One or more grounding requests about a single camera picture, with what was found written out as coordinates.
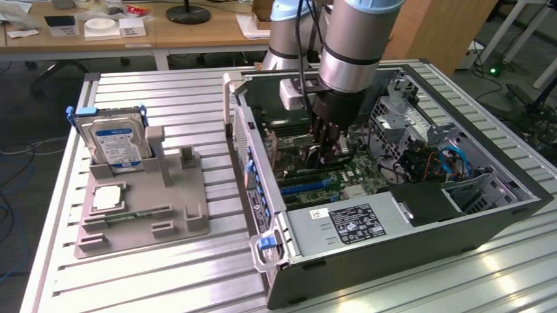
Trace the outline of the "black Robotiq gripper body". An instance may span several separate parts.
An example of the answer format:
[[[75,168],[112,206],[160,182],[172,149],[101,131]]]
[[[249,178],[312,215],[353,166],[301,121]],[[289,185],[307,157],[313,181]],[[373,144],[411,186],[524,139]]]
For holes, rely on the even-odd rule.
[[[347,130],[352,125],[365,98],[365,92],[340,93],[337,91],[321,91],[311,106],[312,130],[319,130],[323,125],[332,124],[339,130]]]

